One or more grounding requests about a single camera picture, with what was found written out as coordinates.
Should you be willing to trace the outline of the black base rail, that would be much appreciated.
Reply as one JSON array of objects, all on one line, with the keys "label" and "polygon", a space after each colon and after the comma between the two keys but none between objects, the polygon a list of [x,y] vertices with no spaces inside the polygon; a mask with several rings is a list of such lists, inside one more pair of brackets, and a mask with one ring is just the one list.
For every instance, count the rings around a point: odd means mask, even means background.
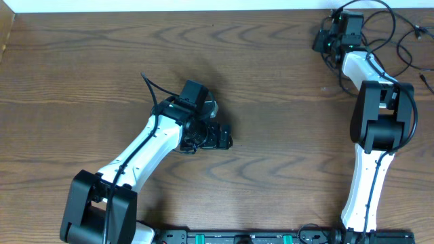
[{"label": "black base rail", "polygon": [[152,244],[328,244],[359,243],[355,233],[343,235],[339,230],[314,228],[293,232],[193,232],[186,230],[160,230]]}]

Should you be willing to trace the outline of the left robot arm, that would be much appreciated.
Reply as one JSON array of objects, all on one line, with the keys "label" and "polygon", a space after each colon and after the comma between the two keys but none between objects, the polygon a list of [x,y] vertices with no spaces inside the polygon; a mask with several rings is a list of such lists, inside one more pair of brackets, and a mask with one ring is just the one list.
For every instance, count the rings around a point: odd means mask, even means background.
[{"label": "left robot arm", "polygon": [[204,85],[188,80],[180,94],[155,102],[145,128],[96,173],[80,171],[71,182],[60,227],[65,243],[152,243],[155,230],[137,221],[145,182],[172,151],[227,150],[231,128],[214,121],[218,105]]}]

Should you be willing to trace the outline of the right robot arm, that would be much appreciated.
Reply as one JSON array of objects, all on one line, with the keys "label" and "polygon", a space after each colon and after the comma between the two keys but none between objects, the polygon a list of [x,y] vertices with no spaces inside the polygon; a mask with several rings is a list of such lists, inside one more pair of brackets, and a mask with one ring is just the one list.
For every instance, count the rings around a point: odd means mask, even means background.
[{"label": "right robot arm", "polygon": [[355,170],[341,221],[347,230],[366,235],[377,228],[378,202],[395,153],[416,130],[414,88],[388,75],[362,44],[361,12],[339,8],[329,19],[331,27],[319,30],[313,50],[329,55],[339,75],[347,76],[358,91],[350,123]]}]

